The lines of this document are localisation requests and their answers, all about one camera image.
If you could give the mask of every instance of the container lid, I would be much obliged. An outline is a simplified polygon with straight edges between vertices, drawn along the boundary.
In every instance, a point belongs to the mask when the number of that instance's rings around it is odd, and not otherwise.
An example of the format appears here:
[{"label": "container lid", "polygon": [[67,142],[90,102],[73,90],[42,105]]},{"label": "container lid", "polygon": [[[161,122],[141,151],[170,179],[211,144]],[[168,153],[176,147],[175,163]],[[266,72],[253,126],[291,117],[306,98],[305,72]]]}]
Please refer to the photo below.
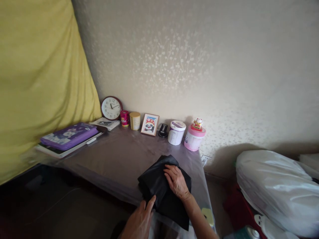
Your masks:
[{"label": "container lid", "polygon": [[140,117],[141,114],[138,113],[138,112],[131,112],[131,113],[130,113],[130,116],[131,116],[131,117]]},{"label": "container lid", "polygon": [[196,137],[204,137],[206,130],[202,127],[202,131],[192,129],[192,125],[188,126],[188,132]]},{"label": "container lid", "polygon": [[179,120],[173,120],[170,123],[170,127],[176,131],[185,131],[185,129],[186,129],[186,125],[182,121],[179,121]]}]

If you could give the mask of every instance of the cartoon panda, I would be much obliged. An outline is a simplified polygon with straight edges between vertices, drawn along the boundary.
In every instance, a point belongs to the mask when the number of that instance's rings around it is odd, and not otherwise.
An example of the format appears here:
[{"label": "cartoon panda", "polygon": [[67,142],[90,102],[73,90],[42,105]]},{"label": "cartoon panda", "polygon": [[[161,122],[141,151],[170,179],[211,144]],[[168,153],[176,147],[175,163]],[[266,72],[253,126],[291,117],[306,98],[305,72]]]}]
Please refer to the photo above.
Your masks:
[{"label": "cartoon panda", "polygon": [[146,120],[146,125],[145,125],[145,128],[144,128],[144,131],[146,132],[152,132],[154,131],[154,125],[155,125],[155,122],[153,119],[150,119],[148,118]]}]

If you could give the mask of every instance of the table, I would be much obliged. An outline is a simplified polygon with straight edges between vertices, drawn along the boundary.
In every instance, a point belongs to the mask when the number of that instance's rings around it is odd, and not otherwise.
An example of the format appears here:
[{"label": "table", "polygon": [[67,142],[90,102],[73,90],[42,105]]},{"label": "table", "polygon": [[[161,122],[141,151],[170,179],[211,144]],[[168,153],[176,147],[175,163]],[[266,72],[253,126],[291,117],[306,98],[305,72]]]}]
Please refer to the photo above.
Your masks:
[{"label": "table", "polygon": [[[37,159],[71,171],[118,199],[138,206],[143,198],[137,178],[161,155],[170,154],[192,178],[191,193],[199,207],[212,210],[199,152],[189,151],[183,144],[171,145],[167,138],[158,135],[154,137],[118,126],[64,159],[41,152],[37,152]],[[187,232],[158,213],[154,214],[154,219],[173,228],[182,238],[196,238],[191,226]]]}]

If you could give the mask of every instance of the white plastic bag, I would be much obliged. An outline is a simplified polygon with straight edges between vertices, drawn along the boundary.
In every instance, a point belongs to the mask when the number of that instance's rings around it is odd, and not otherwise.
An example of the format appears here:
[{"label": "white plastic bag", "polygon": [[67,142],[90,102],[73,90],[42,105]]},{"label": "white plastic bag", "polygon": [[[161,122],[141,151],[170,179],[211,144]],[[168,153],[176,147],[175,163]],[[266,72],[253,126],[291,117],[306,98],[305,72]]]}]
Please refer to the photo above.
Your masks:
[{"label": "white plastic bag", "polygon": [[319,185],[296,161],[272,151],[245,151],[236,171],[254,209],[297,236],[319,236]]}]

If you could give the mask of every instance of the black cloth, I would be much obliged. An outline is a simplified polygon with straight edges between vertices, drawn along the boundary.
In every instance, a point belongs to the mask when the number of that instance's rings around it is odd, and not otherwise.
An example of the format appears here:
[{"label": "black cloth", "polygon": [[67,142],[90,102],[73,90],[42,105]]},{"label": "black cloth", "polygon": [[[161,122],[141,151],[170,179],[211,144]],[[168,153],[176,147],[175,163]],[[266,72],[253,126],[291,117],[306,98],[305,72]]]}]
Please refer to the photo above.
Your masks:
[{"label": "black cloth", "polygon": [[186,213],[182,201],[169,188],[169,184],[164,175],[165,164],[177,166],[184,178],[189,192],[191,192],[191,178],[180,168],[176,159],[172,156],[162,155],[158,161],[139,176],[139,187],[143,194],[143,198],[148,202],[152,196],[156,195],[154,209],[160,214],[172,219],[183,229],[188,231],[189,217]]}]

